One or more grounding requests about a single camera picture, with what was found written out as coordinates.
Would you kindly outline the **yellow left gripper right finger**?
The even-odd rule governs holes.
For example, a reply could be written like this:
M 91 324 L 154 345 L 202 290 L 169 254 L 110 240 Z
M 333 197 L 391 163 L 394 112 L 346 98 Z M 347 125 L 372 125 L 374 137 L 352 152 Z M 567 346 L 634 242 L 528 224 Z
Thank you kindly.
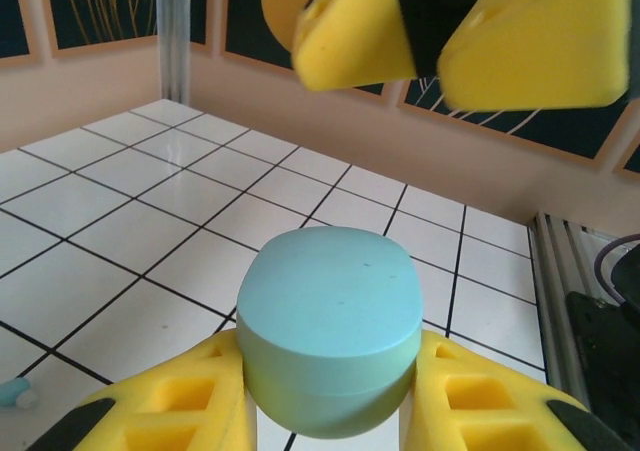
M 400 409 L 403 450 L 626 450 L 572 396 L 423 331 Z

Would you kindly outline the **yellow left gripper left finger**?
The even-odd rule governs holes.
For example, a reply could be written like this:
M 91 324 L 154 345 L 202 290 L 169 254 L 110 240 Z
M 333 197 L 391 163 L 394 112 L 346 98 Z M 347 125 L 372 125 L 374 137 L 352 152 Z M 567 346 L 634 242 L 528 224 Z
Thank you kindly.
M 88 396 L 31 444 L 33 450 L 254 450 L 233 329 Z

